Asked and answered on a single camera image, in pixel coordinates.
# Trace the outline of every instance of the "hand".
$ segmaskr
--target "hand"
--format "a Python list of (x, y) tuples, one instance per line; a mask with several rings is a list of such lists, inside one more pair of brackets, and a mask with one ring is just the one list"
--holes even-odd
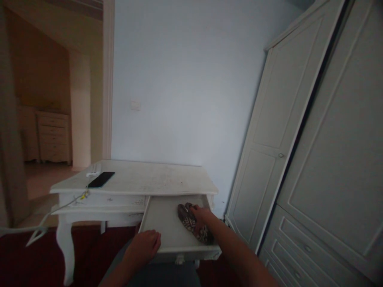
[(199, 230), (206, 225), (205, 219), (209, 216), (214, 216), (214, 214), (210, 211), (210, 209), (206, 207), (201, 208), (198, 205), (191, 207), (190, 211), (194, 214), (194, 217), (197, 220), (194, 227), (194, 235), (197, 236), (199, 234)]
[(156, 255), (161, 246), (161, 234), (155, 230), (138, 233), (125, 251), (123, 262), (128, 271), (137, 273)]

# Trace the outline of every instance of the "open drawer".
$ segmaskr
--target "open drawer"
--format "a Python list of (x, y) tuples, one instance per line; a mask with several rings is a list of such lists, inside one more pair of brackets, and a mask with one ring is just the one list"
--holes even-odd
[(161, 233), (161, 247), (152, 263), (217, 259), (221, 249), (217, 244), (205, 245), (181, 223), (177, 206), (190, 202), (210, 208), (206, 195), (150, 196), (139, 232), (155, 229)]

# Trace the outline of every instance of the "floor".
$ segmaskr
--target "floor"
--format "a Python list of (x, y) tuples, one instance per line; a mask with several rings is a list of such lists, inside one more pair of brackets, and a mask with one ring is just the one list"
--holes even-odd
[(37, 199), (49, 194), (51, 186), (77, 174), (66, 163), (36, 163), (24, 164), (27, 178), (28, 197)]
[[(31, 215), (17, 225), (31, 227), (39, 225), (44, 215), (59, 202), (57, 194), (49, 194), (51, 186), (77, 174), (72, 171), (71, 166), (66, 163), (36, 163), (26, 162), (24, 164), (28, 197), (30, 199)], [(57, 227), (58, 216), (51, 215), (47, 218), (44, 226)], [(75, 222), (74, 226), (99, 225), (99, 222)]]
[[(117, 252), (134, 236), (134, 230), (108, 228), (101, 235), (95, 226), (74, 227), (75, 274), (71, 286), (98, 286)], [(30, 233), (23, 233), (0, 238), (1, 286), (62, 286), (64, 260), (56, 243), (55, 228), (25, 248), (29, 237)], [(197, 273), (203, 287), (240, 286), (222, 255), (217, 261), (201, 261)]]

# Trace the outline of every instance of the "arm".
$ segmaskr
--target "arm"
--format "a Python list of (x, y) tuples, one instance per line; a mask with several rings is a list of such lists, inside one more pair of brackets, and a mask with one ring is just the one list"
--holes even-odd
[(155, 230), (138, 233), (125, 251), (122, 261), (100, 287), (126, 285), (142, 267), (153, 259), (160, 246), (161, 234)]
[(191, 211), (197, 219), (195, 232), (199, 232), (202, 226), (207, 225), (225, 258), (245, 286), (278, 286), (255, 253), (209, 209), (196, 205)]

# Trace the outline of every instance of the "sloped ceiling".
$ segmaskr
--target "sloped ceiling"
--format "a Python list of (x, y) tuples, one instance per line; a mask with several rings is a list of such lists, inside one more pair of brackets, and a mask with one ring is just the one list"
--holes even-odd
[(52, 5), (103, 20), (103, 0), (44, 0)]
[(39, 0), (3, 0), (4, 6), (60, 45), (90, 54), (102, 45), (103, 23)]

